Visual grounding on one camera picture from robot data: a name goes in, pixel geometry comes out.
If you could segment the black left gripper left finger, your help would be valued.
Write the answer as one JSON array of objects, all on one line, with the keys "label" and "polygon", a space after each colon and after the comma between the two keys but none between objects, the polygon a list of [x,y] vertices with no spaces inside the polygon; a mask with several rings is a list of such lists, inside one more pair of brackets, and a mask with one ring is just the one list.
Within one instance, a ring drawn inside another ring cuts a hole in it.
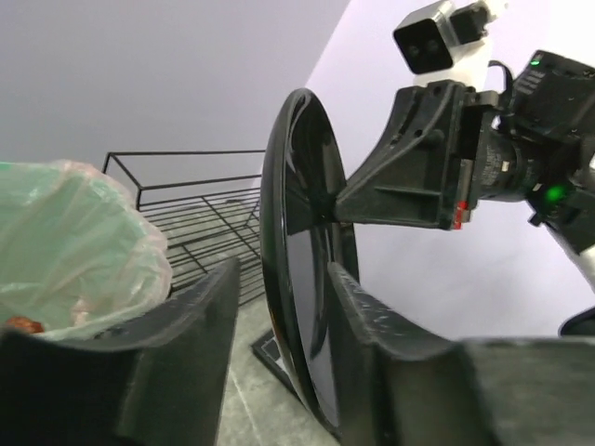
[{"label": "black left gripper left finger", "polygon": [[240,265],[87,340],[1,332],[5,445],[213,445],[226,387]]}]

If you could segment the orange salmon piece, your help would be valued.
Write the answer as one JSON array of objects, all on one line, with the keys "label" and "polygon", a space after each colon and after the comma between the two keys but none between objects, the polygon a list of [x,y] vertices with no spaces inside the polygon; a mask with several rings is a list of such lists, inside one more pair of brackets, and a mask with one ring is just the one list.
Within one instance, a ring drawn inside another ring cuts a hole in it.
[{"label": "orange salmon piece", "polygon": [[41,322],[33,321],[29,318],[22,316],[15,316],[9,318],[8,320],[6,320],[5,326],[21,330],[24,333],[31,335],[41,334],[45,331],[45,328]]}]

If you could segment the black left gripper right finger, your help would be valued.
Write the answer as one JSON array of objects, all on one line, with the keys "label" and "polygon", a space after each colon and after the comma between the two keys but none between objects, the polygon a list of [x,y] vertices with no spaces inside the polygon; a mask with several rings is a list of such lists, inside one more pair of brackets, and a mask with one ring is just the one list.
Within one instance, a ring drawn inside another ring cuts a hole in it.
[{"label": "black left gripper right finger", "polygon": [[592,338],[449,341],[328,273],[342,444],[593,443]]}]

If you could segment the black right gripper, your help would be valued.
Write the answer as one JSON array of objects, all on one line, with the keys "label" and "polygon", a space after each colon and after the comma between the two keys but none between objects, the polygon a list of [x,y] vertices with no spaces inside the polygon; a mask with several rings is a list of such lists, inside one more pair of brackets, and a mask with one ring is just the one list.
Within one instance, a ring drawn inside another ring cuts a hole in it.
[{"label": "black right gripper", "polygon": [[539,50],[505,89],[440,81],[396,92],[386,127],[337,195],[341,223],[454,230],[480,200],[527,202],[530,222],[594,218],[594,70]]}]

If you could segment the black small plate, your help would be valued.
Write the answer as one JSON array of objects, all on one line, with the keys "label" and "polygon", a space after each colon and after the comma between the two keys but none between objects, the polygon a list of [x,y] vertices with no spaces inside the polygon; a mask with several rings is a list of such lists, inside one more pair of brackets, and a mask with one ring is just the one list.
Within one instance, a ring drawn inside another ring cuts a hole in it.
[{"label": "black small plate", "polygon": [[260,252],[271,325],[297,397],[333,435],[339,416],[328,334],[330,262],[359,272],[354,228],[335,221],[346,178],[330,120],[308,88],[274,122],[260,183]]}]

